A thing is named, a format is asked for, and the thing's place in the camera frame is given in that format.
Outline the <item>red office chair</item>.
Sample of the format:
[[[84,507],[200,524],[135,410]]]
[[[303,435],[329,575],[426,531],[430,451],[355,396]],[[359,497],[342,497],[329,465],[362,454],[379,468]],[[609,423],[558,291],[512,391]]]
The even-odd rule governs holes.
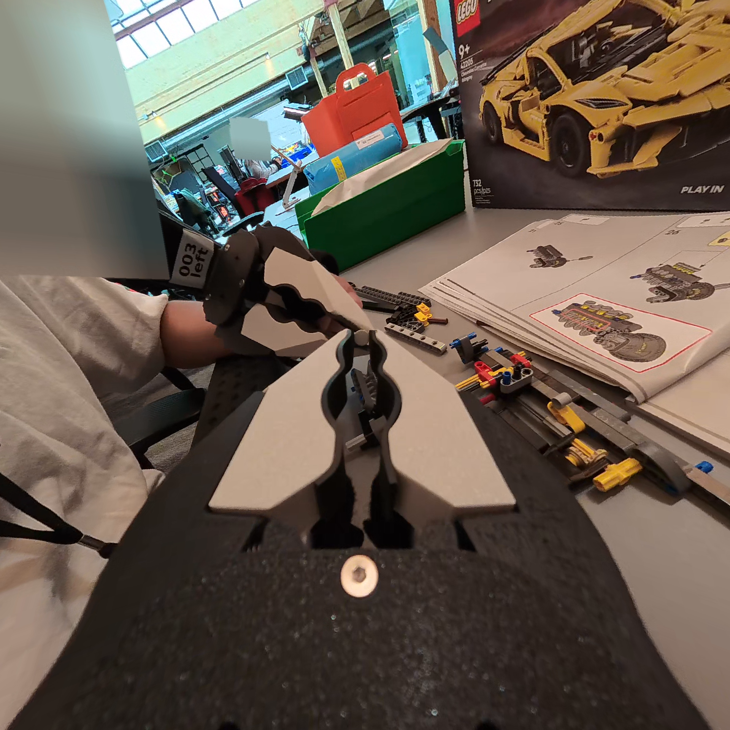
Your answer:
[[[276,202],[275,194],[267,187],[265,178],[247,178],[233,195],[233,205],[241,217],[264,212]]]

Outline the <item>blue wrapped roll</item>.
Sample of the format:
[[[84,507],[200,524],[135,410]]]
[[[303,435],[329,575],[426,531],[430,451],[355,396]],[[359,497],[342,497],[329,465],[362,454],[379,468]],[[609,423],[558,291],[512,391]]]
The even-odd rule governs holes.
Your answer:
[[[309,194],[315,196],[400,153],[402,135],[393,123],[354,140],[304,169]]]

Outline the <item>light grey long lego bar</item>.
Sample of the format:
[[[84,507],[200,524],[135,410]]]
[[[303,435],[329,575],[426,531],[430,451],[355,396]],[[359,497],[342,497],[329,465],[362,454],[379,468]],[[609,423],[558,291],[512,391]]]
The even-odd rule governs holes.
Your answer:
[[[387,323],[385,325],[385,333],[403,342],[413,344],[416,347],[422,348],[437,356],[444,355],[448,350],[448,346],[445,343],[435,340],[424,333],[416,332],[415,330],[401,325]]]

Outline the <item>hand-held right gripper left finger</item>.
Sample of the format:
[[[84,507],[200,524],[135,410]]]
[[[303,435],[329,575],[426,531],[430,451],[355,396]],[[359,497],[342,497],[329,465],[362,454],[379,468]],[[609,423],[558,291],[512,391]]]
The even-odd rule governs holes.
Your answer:
[[[315,488],[342,457],[335,423],[347,400],[326,403],[328,387],[352,364],[353,333],[338,332],[273,382],[208,506],[214,513],[268,517],[307,533],[320,519]]]

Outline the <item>white desk lamp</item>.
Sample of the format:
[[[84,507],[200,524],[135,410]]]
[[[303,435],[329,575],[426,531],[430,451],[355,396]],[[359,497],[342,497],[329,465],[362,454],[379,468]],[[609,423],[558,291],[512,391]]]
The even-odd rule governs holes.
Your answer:
[[[287,185],[281,201],[284,211],[288,212],[292,210],[297,203],[300,202],[300,198],[297,196],[292,196],[292,193],[294,191],[294,184],[297,181],[297,176],[303,168],[299,162],[297,162],[296,160],[292,160],[282,150],[274,147],[273,145],[271,146],[271,149],[275,151],[280,158],[285,159],[291,167],[289,177],[287,178]]]

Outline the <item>green plastic bin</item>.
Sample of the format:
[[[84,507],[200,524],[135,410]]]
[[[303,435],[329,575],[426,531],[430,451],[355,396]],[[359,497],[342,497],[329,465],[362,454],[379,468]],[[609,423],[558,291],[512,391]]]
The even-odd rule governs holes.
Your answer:
[[[463,144],[454,140],[418,167],[314,217],[333,187],[310,195],[295,207],[305,244],[331,254],[345,270],[463,213]]]

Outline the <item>lego instruction booklet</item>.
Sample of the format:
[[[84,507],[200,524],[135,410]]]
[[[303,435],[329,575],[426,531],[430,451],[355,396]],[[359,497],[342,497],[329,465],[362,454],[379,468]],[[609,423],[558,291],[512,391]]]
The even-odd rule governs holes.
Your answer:
[[[728,454],[728,212],[543,220],[422,287]]]

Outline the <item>pile of lego beams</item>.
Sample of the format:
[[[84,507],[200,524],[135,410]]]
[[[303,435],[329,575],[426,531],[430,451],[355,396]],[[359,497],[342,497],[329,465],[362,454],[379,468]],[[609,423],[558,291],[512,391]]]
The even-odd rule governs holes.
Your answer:
[[[386,315],[386,323],[415,333],[425,333],[431,326],[447,325],[447,317],[435,317],[431,301],[423,295],[398,292],[349,283],[360,297],[363,308],[371,313]]]

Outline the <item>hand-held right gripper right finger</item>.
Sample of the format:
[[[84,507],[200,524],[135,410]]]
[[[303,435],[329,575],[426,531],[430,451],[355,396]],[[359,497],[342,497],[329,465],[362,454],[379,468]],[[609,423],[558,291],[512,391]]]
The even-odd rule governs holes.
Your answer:
[[[383,332],[370,332],[379,471],[370,522],[424,528],[513,510],[516,498],[457,390]]]

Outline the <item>grey lego gear assembly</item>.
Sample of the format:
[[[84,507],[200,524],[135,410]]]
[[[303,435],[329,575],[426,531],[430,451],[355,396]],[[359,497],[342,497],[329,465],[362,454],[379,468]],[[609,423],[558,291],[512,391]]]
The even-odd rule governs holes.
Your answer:
[[[352,392],[358,398],[357,418],[359,433],[345,443],[348,452],[365,451],[379,447],[386,427],[386,418],[377,403],[378,380],[368,364],[366,371],[351,370]]]

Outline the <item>white paper bag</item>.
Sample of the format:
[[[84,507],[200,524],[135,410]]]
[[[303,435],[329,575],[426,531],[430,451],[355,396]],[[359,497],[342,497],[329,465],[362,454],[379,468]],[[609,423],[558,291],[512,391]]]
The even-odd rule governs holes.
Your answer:
[[[396,178],[410,169],[418,167],[426,160],[446,150],[453,141],[453,139],[448,138],[446,140],[417,144],[406,151],[402,151],[387,160],[379,162],[369,169],[359,172],[351,178],[339,182],[316,205],[312,216],[314,217],[326,210],[341,205],[389,179]]]

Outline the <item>long lego chassis assembly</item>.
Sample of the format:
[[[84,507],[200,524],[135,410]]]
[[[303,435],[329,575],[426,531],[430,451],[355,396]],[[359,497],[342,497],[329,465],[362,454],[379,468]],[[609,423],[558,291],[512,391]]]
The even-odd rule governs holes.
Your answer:
[[[629,414],[559,370],[545,371],[525,351],[490,348],[472,332],[449,348],[474,373],[456,385],[492,409],[567,478],[571,488],[593,486],[603,494],[640,476],[681,498],[696,494],[728,510],[728,486],[697,465],[673,455],[629,425]]]

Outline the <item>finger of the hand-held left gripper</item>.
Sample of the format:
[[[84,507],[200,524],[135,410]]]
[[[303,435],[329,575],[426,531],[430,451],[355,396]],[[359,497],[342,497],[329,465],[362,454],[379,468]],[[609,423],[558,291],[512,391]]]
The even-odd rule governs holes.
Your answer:
[[[361,306],[316,260],[275,248],[264,264],[263,279],[294,320],[321,329],[328,325],[341,325],[354,332],[373,329]]]
[[[307,357],[327,342],[325,334],[287,319],[275,305],[255,304],[244,315],[241,335],[280,357]]]

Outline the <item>person's white shirt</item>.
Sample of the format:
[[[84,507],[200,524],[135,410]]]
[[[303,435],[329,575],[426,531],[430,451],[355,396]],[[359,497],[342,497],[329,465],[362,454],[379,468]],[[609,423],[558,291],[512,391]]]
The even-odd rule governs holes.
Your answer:
[[[1,283],[2,474],[85,534],[118,540],[162,480],[141,469],[101,397],[163,368],[168,299],[101,278]],[[67,644],[105,561],[80,546],[2,540],[1,723]]]

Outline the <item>yellow car lego set box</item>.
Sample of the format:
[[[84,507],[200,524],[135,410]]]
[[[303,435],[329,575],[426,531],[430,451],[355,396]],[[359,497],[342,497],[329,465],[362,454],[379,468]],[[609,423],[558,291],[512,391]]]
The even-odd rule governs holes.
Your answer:
[[[451,15],[474,207],[728,210],[728,1]]]

